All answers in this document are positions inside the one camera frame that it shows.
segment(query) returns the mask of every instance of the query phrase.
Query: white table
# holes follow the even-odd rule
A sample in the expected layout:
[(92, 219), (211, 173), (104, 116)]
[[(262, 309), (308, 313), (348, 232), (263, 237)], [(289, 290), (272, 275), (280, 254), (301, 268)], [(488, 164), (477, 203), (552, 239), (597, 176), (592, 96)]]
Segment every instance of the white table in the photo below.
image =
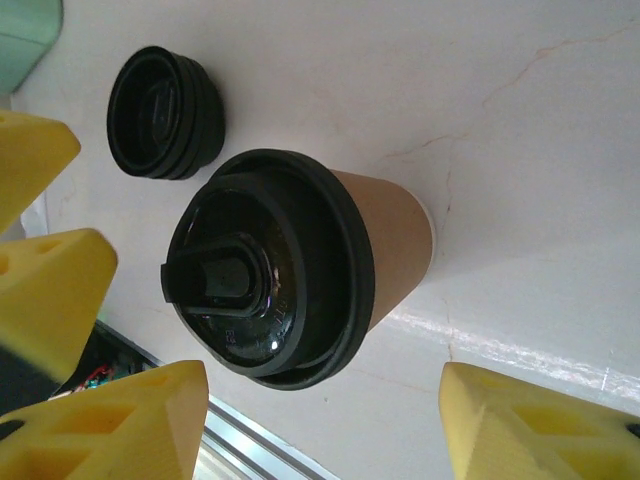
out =
[[(13, 108), (82, 142), (47, 190), (48, 220), (117, 249), (108, 324), (162, 360), (204, 360), (214, 395), (349, 479), (451, 478), (437, 409), (451, 359), (640, 413), (640, 3), (65, 5)], [(187, 181), (128, 177), (107, 145), (113, 80), (148, 44), (197, 59), (224, 95), (221, 158)], [(428, 279), (303, 392), (220, 367), (160, 289), (191, 197), (256, 147), (398, 182), (437, 223)]]

